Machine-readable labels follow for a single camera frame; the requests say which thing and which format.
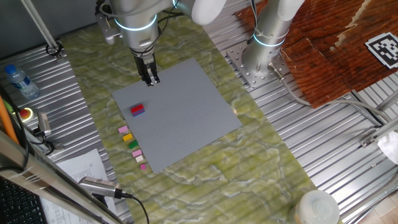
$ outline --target blue light ring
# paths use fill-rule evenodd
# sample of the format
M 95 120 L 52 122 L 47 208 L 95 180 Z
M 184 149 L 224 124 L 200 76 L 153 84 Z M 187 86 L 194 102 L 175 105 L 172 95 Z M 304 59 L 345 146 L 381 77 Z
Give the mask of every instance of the blue light ring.
M 128 30 L 128 31 L 141 31 L 141 30 L 147 29 L 147 28 L 149 28 L 150 26 L 152 26 L 152 25 L 156 22 L 156 18 L 157 18 L 157 15 L 155 15 L 154 19 L 153 19 L 148 25 L 143 26 L 143 27 L 140 27 L 140 28 L 125 27 L 125 26 L 123 26 L 122 24 L 120 24 L 116 19 L 115 19 L 114 21 L 115 21 L 116 24 L 117 24 L 120 28 L 122 28 L 122 29 L 125 29 L 125 30 Z
M 263 45 L 263 46 L 266 46 L 266 47 L 277 47 L 277 46 L 283 44 L 283 42 L 285 41 L 285 39 L 284 39 L 284 40 L 283 40 L 281 43 L 279 43 L 279 44 L 265 44 L 265 43 L 261 42 L 259 39 L 257 39 L 256 35 L 254 35 L 253 37 L 254 37 L 254 39 L 255 39 L 259 44 L 261 44 L 261 45 Z

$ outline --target orange object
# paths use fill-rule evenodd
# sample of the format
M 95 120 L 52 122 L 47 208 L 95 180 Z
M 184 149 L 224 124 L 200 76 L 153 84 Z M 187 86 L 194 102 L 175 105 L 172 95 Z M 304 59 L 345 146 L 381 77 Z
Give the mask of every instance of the orange object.
M 22 119 L 26 119 L 30 116 L 30 112 L 29 112 L 29 110 L 22 109 L 19 112 L 19 116 L 21 116 Z
M 4 124 L 4 128 L 6 129 L 7 135 L 17 144 L 19 144 L 18 138 L 15 135 L 14 128 L 12 127 L 10 116 L 8 115 L 8 111 L 6 109 L 6 105 L 2 101 L 0 96 L 0 117 L 2 119 L 2 123 Z

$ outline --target yellow lego brick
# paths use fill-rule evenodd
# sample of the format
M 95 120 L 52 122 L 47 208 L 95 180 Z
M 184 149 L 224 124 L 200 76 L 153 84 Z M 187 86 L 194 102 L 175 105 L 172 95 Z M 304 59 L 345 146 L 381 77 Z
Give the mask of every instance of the yellow lego brick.
M 123 140 L 124 141 L 130 140 L 130 139 L 132 139 L 132 135 L 131 134 L 127 134 L 127 135 L 123 136 Z

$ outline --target water bottle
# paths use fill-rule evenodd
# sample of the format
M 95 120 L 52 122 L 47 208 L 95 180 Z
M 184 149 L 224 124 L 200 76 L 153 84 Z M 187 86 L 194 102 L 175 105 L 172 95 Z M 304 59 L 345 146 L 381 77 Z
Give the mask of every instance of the water bottle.
M 5 71 L 7 72 L 8 80 L 19 89 L 25 98 L 33 100 L 39 97 L 39 88 L 30 80 L 25 71 L 13 65 L 7 65 Z

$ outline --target plastic bottle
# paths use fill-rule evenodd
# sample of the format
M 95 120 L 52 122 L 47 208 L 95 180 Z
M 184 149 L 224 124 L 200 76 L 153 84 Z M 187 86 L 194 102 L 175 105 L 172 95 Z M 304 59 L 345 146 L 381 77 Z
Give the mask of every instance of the plastic bottle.
M 290 211 L 289 219 L 297 224 L 337 224 L 340 211 L 336 200 L 321 190 L 312 190 Z
M 7 65 L 5 71 L 7 79 L 19 89 L 25 98 L 32 100 L 40 96 L 39 88 L 30 80 L 25 71 L 13 65 Z

